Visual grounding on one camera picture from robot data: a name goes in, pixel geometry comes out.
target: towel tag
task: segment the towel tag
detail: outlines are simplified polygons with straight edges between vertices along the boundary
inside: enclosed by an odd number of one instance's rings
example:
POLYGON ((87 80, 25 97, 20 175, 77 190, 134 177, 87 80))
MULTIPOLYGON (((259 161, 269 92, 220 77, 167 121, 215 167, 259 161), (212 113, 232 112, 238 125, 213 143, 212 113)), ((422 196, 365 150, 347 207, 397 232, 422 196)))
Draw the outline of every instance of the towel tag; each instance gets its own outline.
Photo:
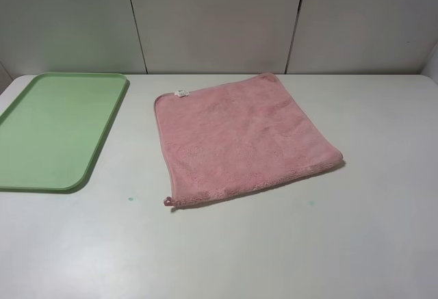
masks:
POLYGON ((178 90, 175 92, 175 96, 178 97, 184 97, 184 96, 189 96, 190 93, 187 90, 178 90))

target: white table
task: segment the white table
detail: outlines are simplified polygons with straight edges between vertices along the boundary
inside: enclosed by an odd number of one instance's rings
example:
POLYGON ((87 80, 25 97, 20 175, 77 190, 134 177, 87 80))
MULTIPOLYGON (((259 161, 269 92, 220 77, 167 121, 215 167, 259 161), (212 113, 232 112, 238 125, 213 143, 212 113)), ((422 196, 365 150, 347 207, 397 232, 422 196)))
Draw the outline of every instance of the white table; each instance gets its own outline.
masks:
MULTIPOLYGON (((438 298, 429 78, 281 75, 346 165, 207 207, 163 206, 170 181, 155 97, 247 77, 128 76, 82 190, 0 192, 1 298, 438 298)), ((31 79, 12 83, 0 111, 31 79)))

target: pink towel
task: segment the pink towel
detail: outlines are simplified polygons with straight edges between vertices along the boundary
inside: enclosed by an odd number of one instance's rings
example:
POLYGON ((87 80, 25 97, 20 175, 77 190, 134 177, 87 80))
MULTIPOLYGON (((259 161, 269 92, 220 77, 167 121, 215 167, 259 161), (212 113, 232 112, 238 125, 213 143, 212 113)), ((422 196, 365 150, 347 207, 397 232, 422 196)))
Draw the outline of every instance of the pink towel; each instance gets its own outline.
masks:
POLYGON ((182 207, 260 190, 328 170, 342 154, 275 75, 155 100, 172 197, 182 207))

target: tray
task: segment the tray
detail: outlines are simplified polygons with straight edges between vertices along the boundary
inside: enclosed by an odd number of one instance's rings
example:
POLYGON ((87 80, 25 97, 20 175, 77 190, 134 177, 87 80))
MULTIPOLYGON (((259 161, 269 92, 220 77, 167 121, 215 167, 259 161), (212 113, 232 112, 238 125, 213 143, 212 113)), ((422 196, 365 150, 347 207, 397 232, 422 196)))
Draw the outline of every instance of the tray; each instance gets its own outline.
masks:
POLYGON ((35 77, 0 116, 0 191, 83 187, 128 86, 117 74, 35 77))

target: tray rim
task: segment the tray rim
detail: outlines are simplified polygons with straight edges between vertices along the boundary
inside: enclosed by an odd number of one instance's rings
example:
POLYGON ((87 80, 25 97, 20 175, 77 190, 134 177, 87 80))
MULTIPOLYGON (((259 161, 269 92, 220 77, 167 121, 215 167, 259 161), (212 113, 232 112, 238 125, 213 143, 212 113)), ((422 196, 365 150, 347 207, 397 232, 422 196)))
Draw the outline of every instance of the tray rim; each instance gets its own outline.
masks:
POLYGON ((14 108, 23 100, 23 98, 26 96, 26 94, 29 93, 29 91, 33 88, 33 86, 40 81, 41 79, 45 77, 50 76, 58 76, 58 77, 112 77, 112 78, 119 78, 120 80, 124 80, 125 83, 123 84, 122 90, 120 91, 120 94, 118 95, 116 99, 116 103, 113 106, 113 109, 109 115, 109 118, 107 122, 105 123, 105 126, 102 129, 102 133, 99 136, 99 139, 97 140, 96 147, 94 148, 90 161, 88 162, 83 175, 81 178, 76 181, 74 184, 69 185, 67 187, 61 187, 61 188, 50 188, 50 187, 11 187, 11 186, 2 186, 0 185, 0 192, 34 192, 34 193, 58 193, 58 194, 67 194, 67 193, 74 193, 78 190, 80 190, 87 182, 88 179, 91 176, 92 170, 95 167, 95 164, 99 158, 99 155, 101 153, 101 150, 105 144, 105 141, 107 139, 107 136, 112 128, 112 124, 114 123, 118 110, 120 109, 120 106, 122 105, 123 99, 127 93, 128 87, 129 87, 129 80, 127 77, 121 73, 61 73, 61 72, 47 72, 47 73, 41 73, 39 75, 36 75, 24 88, 21 90, 21 92, 17 95, 17 97, 5 108, 3 113, 0 114, 0 127, 3 121, 14 111, 14 108))

